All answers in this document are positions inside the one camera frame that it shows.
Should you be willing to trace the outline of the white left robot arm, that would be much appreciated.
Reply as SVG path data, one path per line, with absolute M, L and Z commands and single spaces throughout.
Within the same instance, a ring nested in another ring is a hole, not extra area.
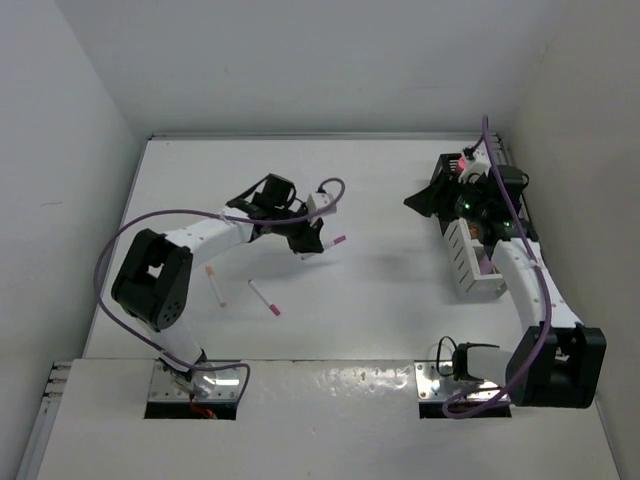
M 297 197 L 295 185 L 269 174 L 229 200 L 214 218 L 168 232 L 139 231 L 111 287 L 111 297 L 143 324 L 160 346 L 168 368 L 188 379 L 206 362 L 204 350 L 181 319 L 192 269 L 232 248 L 265 235 L 286 239 L 297 254 L 321 254 L 323 217 L 336 211 L 334 196 L 323 186 Z

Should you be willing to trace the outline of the pink-capped clear marker jar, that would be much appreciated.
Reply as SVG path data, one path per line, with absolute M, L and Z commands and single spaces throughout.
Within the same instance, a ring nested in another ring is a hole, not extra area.
M 461 174 L 466 169 L 466 160 L 464 158 L 459 158 L 456 164 L 456 172 Z

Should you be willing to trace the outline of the white marker magenta cap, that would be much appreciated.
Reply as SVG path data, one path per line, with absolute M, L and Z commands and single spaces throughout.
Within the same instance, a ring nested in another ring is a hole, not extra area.
M 302 260 L 307 260 L 307 259 L 310 259 L 310 258 L 312 258 L 312 257 L 318 256 L 318 255 L 321 255 L 321 254 L 324 254 L 324 253 L 326 253 L 329 249 L 331 249 L 331 248 L 333 248 L 333 247 L 335 247 L 335 246 L 337 246 L 337 245 L 339 245 L 339 244 L 343 243 L 345 240 L 346 240 L 346 236 L 345 236 L 345 235 L 338 236 L 338 237 L 336 237 L 336 238 L 334 238 L 334 239 L 332 239 L 332 240 L 330 240 L 330 241 L 328 241 L 328 242 L 325 242 L 325 243 L 322 245 L 322 250 L 321 250 L 320 252 L 309 252 L 309 253 L 303 253 L 303 254 L 301 254 L 301 255 L 300 255 L 300 258 L 301 258 Z

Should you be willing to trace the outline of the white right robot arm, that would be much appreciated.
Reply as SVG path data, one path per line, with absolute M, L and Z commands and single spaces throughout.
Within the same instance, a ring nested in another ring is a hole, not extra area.
M 562 298 L 533 225 L 519 217 L 528 183 L 516 167 L 492 169 L 443 154 L 427 186 L 404 201 L 437 219 L 459 297 L 484 303 L 509 294 L 522 332 L 512 348 L 456 342 L 450 361 L 437 362 L 439 376 L 459 388 L 446 408 L 450 415 L 461 414 L 471 387 L 487 382 L 504 392 L 490 405 L 586 409 L 594 400 L 606 338 Z

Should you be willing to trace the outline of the purple highlighter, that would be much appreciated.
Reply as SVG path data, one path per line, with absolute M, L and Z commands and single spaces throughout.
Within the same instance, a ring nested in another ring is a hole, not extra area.
M 479 261 L 479 270 L 482 275 L 492 274 L 494 272 L 494 266 L 487 255 L 483 256 Z

